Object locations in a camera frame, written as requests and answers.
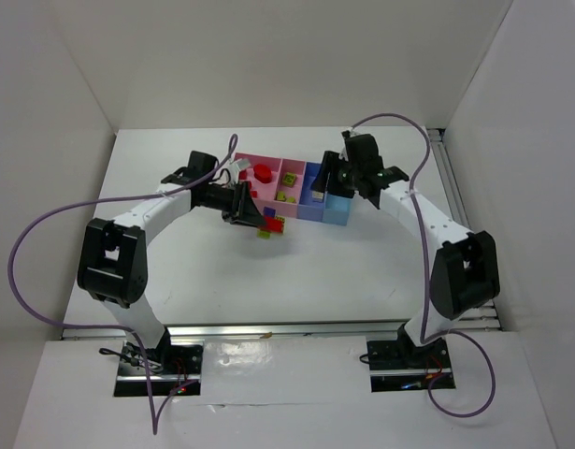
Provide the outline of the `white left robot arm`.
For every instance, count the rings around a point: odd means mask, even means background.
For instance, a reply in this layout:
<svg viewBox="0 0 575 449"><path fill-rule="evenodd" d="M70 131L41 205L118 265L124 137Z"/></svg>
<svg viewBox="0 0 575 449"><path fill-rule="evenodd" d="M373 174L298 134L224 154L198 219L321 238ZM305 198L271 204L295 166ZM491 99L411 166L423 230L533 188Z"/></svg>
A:
<svg viewBox="0 0 575 449"><path fill-rule="evenodd" d="M169 225L196 208L217 210L230 225L260 227L265 223L251 188L238 177L251 166L237 159L222 172L227 183L210 173L221 167L207 153L192 152L185 167L161 180L154 197L111 220L92 219L86 226L79 259L78 286L101 302L128 341L143 346L148 359L163 365L172 346L167 328L155 316L145 290L149 278L147 249Z"/></svg>

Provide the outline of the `white lego brick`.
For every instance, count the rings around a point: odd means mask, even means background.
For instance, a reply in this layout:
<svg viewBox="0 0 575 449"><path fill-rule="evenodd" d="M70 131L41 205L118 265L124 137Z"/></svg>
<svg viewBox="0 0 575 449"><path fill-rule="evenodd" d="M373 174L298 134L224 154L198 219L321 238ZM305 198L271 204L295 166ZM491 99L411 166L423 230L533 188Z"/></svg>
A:
<svg viewBox="0 0 575 449"><path fill-rule="evenodd" d="M318 192L318 191L311 190L310 196L311 196L311 200L313 202L321 203L321 202L324 202L325 192Z"/></svg>

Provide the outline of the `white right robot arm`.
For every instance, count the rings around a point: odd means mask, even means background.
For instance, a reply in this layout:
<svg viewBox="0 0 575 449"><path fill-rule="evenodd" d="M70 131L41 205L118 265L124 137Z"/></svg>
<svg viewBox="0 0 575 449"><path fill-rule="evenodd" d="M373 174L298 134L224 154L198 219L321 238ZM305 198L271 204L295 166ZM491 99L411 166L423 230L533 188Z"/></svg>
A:
<svg viewBox="0 0 575 449"><path fill-rule="evenodd" d="M370 134L343 133L341 152L327 151L311 185L318 194L361 196L396 219L423 251L422 309L397 331L395 353L424 355L468 311L500 293L494 238L473 232L442 212L413 185L399 167L386 167Z"/></svg>

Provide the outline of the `green lego plate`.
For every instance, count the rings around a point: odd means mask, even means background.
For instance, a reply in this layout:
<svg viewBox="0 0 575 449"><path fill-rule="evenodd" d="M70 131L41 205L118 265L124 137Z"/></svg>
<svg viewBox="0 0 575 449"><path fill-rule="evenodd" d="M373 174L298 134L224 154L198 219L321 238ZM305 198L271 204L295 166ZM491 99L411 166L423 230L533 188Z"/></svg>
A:
<svg viewBox="0 0 575 449"><path fill-rule="evenodd" d="M267 232L267 231L263 230L262 227L259 227L258 230L257 230L257 237L258 237L258 238L261 238L261 239L269 239L270 236L273 235L273 234L282 235L282 234L279 234L279 233L270 233L270 232Z"/></svg>

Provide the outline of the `green lego brick with studs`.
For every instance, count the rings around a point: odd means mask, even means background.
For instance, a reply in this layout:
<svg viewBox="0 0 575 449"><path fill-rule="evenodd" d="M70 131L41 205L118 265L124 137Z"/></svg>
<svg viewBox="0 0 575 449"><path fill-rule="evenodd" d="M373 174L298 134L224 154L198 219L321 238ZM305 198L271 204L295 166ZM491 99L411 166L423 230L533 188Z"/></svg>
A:
<svg viewBox="0 0 575 449"><path fill-rule="evenodd" d="M283 186L292 188L295 186L296 181L297 181L297 175L296 174L294 174L292 172L286 172L281 179L281 184Z"/></svg>

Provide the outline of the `large red lego brick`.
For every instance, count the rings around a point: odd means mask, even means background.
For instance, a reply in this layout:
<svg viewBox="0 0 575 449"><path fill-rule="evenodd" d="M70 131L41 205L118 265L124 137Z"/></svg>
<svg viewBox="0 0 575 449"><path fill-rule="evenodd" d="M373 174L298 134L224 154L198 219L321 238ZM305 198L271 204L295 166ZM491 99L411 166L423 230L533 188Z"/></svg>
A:
<svg viewBox="0 0 575 449"><path fill-rule="evenodd" d="M265 216L265 224L263 225L262 229L270 233L282 234L284 232L284 227L285 227L285 219L283 217Z"/></svg>

